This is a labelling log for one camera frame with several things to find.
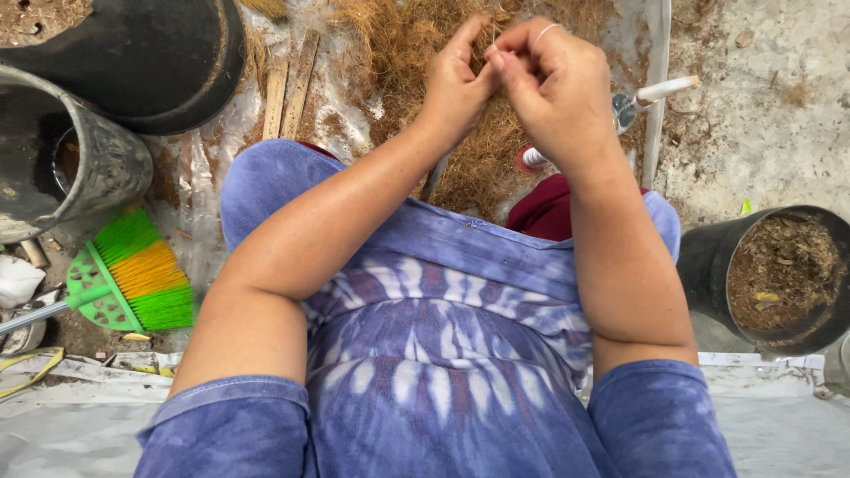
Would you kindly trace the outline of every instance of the left hand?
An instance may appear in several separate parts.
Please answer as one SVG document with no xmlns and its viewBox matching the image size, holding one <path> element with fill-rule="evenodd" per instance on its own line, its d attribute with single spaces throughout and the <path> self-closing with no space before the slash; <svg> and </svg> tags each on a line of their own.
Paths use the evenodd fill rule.
<svg viewBox="0 0 850 478">
<path fill-rule="evenodd" d="M 481 15 L 467 20 L 428 68 L 428 91 L 414 124 L 437 134 L 450 148 L 473 130 L 499 86 L 492 65 L 485 65 L 477 77 L 469 67 L 473 44 L 488 22 Z"/>
</svg>

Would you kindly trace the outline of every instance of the shirt sleeve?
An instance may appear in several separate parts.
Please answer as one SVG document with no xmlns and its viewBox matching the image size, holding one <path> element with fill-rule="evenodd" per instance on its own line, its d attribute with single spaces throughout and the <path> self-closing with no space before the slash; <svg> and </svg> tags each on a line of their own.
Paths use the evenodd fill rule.
<svg viewBox="0 0 850 478">
<path fill-rule="evenodd" d="M 699 368 L 627 363 L 593 387 L 587 408 L 624 478 L 736 476 Z"/>
<path fill-rule="evenodd" d="M 166 401 L 136 438 L 135 476 L 301 476 L 307 390 L 284 378 L 213 380 Z"/>
</svg>

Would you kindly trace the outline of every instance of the purple tie-dye shirt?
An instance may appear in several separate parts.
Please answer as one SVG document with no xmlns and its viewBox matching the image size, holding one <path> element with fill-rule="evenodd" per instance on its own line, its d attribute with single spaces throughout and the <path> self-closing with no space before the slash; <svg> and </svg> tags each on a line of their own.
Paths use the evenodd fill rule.
<svg viewBox="0 0 850 478">
<path fill-rule="evenodd" d="M 246 150 L 222 194 L 229 248 L 342 167 L 288 141 Z M 675 212 L 644 202 L 675 258 Z M 572 241 L 409 200 L 304 310 L 306 388 L 244 376 L 177 394 L 139 432 L 136 476 L 734 475 L 697 367 L 620 366 L 581 405 Z"/>
</svg>

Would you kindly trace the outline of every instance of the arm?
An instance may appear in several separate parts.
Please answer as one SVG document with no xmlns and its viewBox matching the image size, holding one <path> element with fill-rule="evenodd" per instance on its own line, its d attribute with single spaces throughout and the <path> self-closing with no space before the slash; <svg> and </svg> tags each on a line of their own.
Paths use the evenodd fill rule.
<svg viewBox="0 0 850 478">
<path fill-rule="evenodd" d="M 486 56 L 525 132 L 569 181 L 594 376 L 647 359 L 696 364 L 682 284 L 614 130 L 605 55 L 551 24 L 529 20 Z"/>
<path fill-rule="evenodd" d="M 322 287 L 472 129 L 496 87 L 469 68 L 480 17 L 434 59 L 416 121 L 354 166 L 266 219 L 228 258 L 201 307 L 171 395 L 216 378 L 271 375 L 304 383 L 301 301 Z"/>
</svg>

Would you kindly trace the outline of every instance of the woman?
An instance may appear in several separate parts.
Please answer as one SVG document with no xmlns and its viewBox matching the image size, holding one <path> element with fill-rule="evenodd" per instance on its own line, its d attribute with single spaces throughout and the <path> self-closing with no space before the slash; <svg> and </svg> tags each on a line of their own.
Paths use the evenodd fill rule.
<svg viewBox="0 0 850 478">
<path fill-rule="evenodd" d="M 137 476 L 734 475 L 677 217 L 635 184 L 604 54 L 534 18 L 476 76 L 484 25 L 460 28 L 416 121 L 354 166 L 280 140 L 236 159 L 233 253 L 139 433 Z M 569 182 L 571 240 L 406 199 L 500 84 Z"/>
</svg>

